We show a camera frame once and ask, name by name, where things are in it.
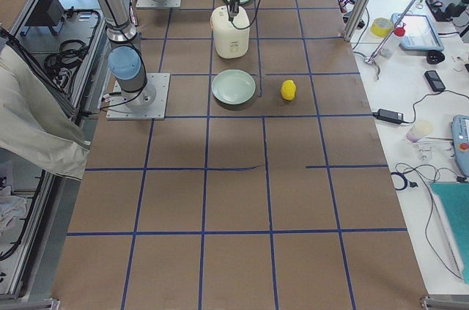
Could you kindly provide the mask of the beige cloth cover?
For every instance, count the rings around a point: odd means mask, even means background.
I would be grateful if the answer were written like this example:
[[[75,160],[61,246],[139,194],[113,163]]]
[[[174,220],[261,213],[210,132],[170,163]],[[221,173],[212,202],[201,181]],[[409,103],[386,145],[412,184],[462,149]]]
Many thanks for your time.
[[[8,45],[1,50],[1,148],[75,180],[83,177],[89,154],[82,129]]]

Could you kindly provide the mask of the black smartphone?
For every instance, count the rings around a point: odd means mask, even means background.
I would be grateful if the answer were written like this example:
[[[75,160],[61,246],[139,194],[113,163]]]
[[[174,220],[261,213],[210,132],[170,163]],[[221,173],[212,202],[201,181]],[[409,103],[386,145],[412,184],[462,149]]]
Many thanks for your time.
[[[433,92],[442,92],[446,89],[437,71],[428,70],[424,73],[424,77],[427,80]]]

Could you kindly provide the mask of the plastic cup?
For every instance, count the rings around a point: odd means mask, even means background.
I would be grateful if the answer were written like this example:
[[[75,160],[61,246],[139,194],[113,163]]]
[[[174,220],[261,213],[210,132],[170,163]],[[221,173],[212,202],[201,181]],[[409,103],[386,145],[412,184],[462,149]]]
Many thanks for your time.
[[[406,133],[405,138],[412,143],[416,143],[417,141],[431,134],[432,131],[433,125],[431,122],[423,119],[416,120],[413,123],[413,126]]]

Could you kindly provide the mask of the yellow tape roll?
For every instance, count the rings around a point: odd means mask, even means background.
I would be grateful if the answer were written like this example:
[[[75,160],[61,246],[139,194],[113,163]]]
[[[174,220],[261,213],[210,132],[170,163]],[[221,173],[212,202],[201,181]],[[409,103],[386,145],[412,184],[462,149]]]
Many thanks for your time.
[[[388,18],[375,18],[370,27],[370,32],[376,36],[384,38],[394,28],[394,23]]]

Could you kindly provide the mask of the teal mat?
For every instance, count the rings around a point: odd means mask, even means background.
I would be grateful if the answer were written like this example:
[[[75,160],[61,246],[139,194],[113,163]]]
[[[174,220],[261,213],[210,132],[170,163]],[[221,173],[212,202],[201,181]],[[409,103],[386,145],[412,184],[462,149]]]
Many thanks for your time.
[[[468,284],[468,184],[436,182],[432,192],[443,205],[451,233],[462,260],[462,278]]]

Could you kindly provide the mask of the red capped bottle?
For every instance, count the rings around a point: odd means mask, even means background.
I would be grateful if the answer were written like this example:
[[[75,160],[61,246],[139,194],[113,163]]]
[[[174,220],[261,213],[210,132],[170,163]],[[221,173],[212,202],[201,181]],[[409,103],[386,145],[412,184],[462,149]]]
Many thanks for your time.
[[[387,41],[380,50],[380,55],[390,59],[399,48],[402,38],[405,36],[405,24],[397,26],[391,33]]]

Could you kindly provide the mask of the blue teach pendant tablet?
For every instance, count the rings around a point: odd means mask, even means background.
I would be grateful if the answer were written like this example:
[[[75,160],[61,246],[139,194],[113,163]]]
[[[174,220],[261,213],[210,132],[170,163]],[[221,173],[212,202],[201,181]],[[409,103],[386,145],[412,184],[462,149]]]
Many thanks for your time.
[[[405,36],[399,47],[404,51],[443,51],[444,45],[428,15],[407,14],[401,20]]]

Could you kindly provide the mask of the black power adapter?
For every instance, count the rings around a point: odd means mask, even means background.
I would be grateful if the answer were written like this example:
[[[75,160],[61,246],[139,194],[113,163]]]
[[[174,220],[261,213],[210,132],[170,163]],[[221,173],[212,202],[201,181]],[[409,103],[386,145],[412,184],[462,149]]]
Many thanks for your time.
[[[379,108],[377,111],[373,113],[373,117],[375,119],[378,119],[380,121],[400,125],[403,124],[404,121],[404,116],[402,113],[396,112],[396,111],[391,111],[391,110],[386,110],[383,108]]]

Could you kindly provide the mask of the white rice cooker pink handle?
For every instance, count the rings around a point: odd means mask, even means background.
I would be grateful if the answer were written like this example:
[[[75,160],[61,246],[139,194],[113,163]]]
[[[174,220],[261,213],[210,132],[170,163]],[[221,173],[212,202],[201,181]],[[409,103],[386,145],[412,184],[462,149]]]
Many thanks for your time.
[[[216,53],[224,59],[244,56],[248,51],[250,21],[246,11],[240,7],[234,24],[229,21],[226,6],[213,10],[210,17]]]

